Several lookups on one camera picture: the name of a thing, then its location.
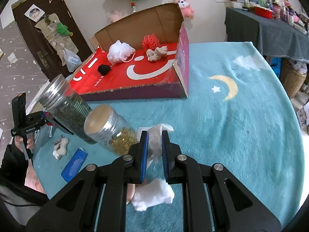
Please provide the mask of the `white fluffy bunny keychain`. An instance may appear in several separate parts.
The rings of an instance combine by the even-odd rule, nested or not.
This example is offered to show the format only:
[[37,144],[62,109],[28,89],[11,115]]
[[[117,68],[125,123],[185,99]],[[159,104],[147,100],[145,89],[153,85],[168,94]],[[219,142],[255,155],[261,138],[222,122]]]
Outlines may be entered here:
[[61,135],[59,139],[54,143],[54,149],[52,155],[56,160],[60,160],[67,153],[67,145],[69,143],[69,139]]

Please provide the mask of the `tan powder puff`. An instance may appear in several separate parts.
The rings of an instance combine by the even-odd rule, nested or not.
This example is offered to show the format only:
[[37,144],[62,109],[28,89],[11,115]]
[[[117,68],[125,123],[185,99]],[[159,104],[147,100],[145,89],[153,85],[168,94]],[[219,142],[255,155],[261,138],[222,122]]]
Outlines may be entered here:
[[128,184],[127,186],[127,195],[126,195],[126,204],[128,204],[132,198],[134,197],[136,191],[136,185],[135,184]]

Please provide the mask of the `black fluffy pompom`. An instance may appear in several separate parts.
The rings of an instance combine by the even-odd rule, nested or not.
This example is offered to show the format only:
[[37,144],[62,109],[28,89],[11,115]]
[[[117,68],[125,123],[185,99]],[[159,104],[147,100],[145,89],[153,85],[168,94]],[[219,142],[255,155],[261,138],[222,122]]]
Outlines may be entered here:
[[111,66],[101,64],[97,67],[97,71],[100,73],[101,76],[106,76],[111,71]]

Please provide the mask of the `white cotton roll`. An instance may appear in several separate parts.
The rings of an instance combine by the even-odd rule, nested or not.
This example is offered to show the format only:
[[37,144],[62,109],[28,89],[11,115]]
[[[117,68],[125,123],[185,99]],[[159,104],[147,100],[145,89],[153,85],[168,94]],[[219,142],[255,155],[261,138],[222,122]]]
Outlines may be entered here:
[[174,197],[172,187],[164,179],[156,178],[146,185],[137,187],[131,203],[136,211],[143,212],[159,204],[171,204]]

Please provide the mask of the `white mesh bath pouf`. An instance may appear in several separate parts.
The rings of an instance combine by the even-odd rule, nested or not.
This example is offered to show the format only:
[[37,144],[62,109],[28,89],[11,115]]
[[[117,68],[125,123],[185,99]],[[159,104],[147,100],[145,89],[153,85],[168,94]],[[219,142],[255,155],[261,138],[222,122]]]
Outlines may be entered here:
[[135,56],[136,50],[127,43],[117,40],[109,48],[107,59],[112,66],[121,62],[130,62]]

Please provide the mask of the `cream crochet scrunchie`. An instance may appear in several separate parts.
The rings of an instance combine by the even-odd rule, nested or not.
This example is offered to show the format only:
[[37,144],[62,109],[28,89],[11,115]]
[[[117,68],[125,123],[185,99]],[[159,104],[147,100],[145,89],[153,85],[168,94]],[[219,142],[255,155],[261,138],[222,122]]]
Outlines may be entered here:
[[155,50],[148,49],[146,51],[147,59],[149,62],[156,62],[161,58],[165,58],[167,56],[168,46],[157,47]]

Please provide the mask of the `red mesh bath pouf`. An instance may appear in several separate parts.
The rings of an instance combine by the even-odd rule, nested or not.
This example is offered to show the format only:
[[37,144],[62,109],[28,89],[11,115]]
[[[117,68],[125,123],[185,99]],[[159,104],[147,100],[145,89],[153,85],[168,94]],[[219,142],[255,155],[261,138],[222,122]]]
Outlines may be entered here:
[[159,38],[155,34],[146,35],[142,40],[142,47],[146,50],[155,50],[160,46]]

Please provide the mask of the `large glass tea jar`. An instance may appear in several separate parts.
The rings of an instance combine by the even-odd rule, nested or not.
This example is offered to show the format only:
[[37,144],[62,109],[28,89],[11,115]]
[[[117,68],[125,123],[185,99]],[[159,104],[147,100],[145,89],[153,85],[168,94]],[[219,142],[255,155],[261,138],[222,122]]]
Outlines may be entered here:
[[39,102],[52,116],[74,135],[89,144],[96,142],[84,132],[84,122],[91,107],[76,93],[62,74],[45,88]]

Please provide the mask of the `beige hanging organizer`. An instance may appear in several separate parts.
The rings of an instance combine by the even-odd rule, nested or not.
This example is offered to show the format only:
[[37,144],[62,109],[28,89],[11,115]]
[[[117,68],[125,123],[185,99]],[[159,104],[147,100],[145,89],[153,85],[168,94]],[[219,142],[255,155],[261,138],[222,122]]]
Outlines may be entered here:
[[60,20],[57,14],[53,13],[50,14],[48,18],[42,19],[36,23],[35,28],[42,32],[45,39],[56,51],[62,62],[62,65],[65,66],[66,61],[64,59],[63,49],[69,49],[75,54],[77,54],[79,50],[70,36],[62,36],[56,32],[57,23],[60,23]]

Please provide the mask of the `teal fleece blanket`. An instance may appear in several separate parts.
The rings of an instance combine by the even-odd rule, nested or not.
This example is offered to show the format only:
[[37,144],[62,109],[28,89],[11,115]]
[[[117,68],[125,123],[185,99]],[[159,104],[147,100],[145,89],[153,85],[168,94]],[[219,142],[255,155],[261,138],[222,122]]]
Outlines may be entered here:
[[304,149],[293,106],[250,42],[194,43],[188,98],[111,101],[134,128],[168,124],[182,152],[221,163],[287,225],[299,209]]

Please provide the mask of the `door portrait photo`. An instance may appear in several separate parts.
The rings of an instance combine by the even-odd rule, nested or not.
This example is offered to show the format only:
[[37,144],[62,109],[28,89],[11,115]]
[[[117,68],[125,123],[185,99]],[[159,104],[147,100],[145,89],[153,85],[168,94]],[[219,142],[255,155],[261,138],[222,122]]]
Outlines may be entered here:
[[37,23],[45,15],[45,12],[33,4],[30,6],[30,8],[28,8],[24,15]]

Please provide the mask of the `red cardboard box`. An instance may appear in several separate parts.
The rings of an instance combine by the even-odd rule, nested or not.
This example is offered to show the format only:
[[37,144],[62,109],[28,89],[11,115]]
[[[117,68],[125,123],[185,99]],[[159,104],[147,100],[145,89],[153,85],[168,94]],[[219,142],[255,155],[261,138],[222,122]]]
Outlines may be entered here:
[[[175,3],[161,4],[126,16],[101,29],[90,39],[95,52],[69,78],[70,86],[86,101],[139,98],[187,98],[189,42],[184,18]],[[167,56],[149,62],[142,47],[144,36],[155,34]],[[114,66],[107,59],[117,40],[136,50],[130,62]],[[111,66],[106,76],[97,67]]]

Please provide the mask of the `pink fox plush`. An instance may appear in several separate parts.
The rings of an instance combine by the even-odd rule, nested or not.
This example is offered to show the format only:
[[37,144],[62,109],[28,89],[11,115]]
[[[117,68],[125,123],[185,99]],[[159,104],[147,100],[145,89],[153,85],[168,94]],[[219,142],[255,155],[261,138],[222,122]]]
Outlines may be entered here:
[[181,10],[183,18],[194,18],[194,9],[191,8],[191,5],[188,0],[173,0],[175,4],[177,4]]

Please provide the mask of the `dark grey tablecloth table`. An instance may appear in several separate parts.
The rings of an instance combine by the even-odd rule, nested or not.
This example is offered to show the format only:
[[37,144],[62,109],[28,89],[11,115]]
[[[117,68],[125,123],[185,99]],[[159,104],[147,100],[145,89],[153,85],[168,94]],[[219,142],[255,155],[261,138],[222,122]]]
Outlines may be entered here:
[[252,42],[262,54],[308,63],[308,36],[288,23],[226,8],[227,41]]

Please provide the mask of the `red basin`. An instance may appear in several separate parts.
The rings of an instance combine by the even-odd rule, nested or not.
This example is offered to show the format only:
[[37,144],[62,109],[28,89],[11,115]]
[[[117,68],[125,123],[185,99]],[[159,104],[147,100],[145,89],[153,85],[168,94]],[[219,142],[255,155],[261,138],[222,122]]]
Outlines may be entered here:
[[254,7],[254,13],[258,16],[272,19],[273,18],[273,11],[261,6],[255,6]]

